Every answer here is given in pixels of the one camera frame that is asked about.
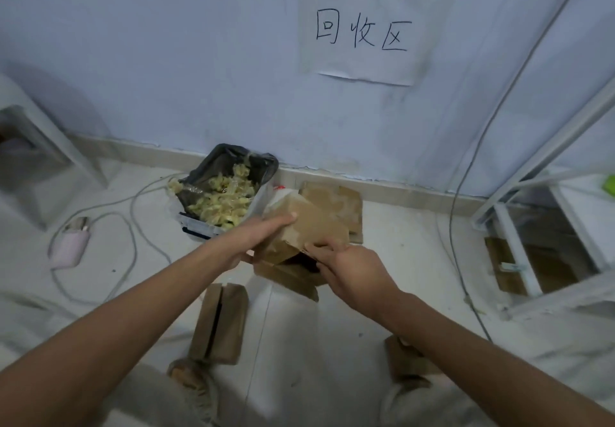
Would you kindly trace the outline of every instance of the person's left arm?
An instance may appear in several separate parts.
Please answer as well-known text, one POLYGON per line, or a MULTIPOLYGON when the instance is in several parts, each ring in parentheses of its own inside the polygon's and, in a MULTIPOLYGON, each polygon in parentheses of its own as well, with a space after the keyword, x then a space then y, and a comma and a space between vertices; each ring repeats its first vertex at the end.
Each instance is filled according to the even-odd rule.
POLYGON ((177 317, 245 252, 295 221, 250 220, 97 307, 0 372, 0 419, 71 426, 87 418, 177 317))

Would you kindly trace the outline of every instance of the person's right hand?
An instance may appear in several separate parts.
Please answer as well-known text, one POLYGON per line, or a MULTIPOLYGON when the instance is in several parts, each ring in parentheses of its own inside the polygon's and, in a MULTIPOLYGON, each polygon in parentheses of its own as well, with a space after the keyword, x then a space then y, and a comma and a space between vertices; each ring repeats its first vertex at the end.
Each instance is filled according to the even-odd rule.
POLYGON ((381 323, 401 291, 376 252, 360 245, 327 239, 322 247, 306 244, 333 292, 366 317, 381 323))

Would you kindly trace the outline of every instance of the person's left hand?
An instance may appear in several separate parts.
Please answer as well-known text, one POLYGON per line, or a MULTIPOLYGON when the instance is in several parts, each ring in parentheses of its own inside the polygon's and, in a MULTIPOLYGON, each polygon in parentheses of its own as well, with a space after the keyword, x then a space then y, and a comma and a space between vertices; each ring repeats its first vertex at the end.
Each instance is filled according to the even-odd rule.
POLYGON ((215 248, 216 255, 223 260, 221 271, 227 271, 235 268, 242 260, 251 263, 252 257, 247 254, 249 250, 296 219, 295 213, 281 214, 268 220, 250 218, 221 236, 208 240, 204 245, 215 248))

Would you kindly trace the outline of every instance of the white paper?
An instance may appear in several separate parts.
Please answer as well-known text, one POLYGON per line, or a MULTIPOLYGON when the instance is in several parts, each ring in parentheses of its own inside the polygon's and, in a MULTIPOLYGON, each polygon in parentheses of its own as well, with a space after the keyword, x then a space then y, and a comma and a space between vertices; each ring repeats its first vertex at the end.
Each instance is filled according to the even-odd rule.
POLYGON ((305 71, 414 85, 453 0, 299 0, 305 71))

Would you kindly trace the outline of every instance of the person's right arm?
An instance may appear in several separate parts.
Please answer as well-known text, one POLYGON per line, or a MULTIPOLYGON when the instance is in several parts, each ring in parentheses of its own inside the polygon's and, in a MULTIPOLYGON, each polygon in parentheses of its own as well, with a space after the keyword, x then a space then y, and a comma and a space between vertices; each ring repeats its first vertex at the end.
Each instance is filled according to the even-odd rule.
POLYGON ((396 286, 373 250, 306 245, 333 292, 425 354, 501 426, 615 426, 615 415, 396 286))

